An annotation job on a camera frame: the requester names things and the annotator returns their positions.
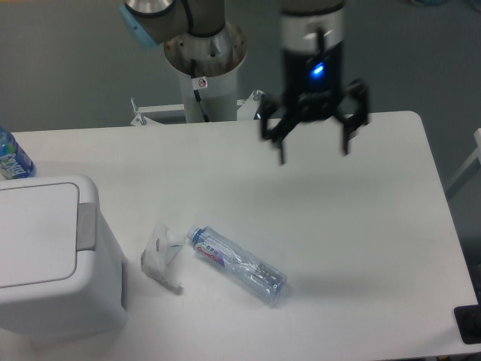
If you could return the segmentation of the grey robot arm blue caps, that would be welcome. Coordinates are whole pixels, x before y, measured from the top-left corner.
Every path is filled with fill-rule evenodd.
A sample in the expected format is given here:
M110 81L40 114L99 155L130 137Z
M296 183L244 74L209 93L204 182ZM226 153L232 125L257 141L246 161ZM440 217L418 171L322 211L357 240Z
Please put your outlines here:
M369 122L368 86L359 79L341 82L344 7L342 1L280 4L284 90L262 94L255 114L261 139L279 151L297 125L335 118L348 153L350 140ZM140 45L164 47L170 64L187 76L201 121L212 121L207 89L247 53L244 34L226 19L225 2L124 1L119 11Z

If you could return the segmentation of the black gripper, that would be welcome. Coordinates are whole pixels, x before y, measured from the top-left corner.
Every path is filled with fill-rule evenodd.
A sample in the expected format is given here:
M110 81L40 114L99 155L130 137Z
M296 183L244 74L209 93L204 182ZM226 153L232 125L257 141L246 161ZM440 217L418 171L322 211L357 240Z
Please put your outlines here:
M286 136L300 123L334 117L341 125L341 150L349 154L349 142L362 126L369 124L369 88L361 79L342 87L343 42L330 45L320 35L307 49L283 47L285 90L281 97L267 93L259 105L260 136L279 152L279 163L286 163L283 146ZM355 103L352 114L340 109L341 101ZM271 117L283 108L279 122L270 127Z

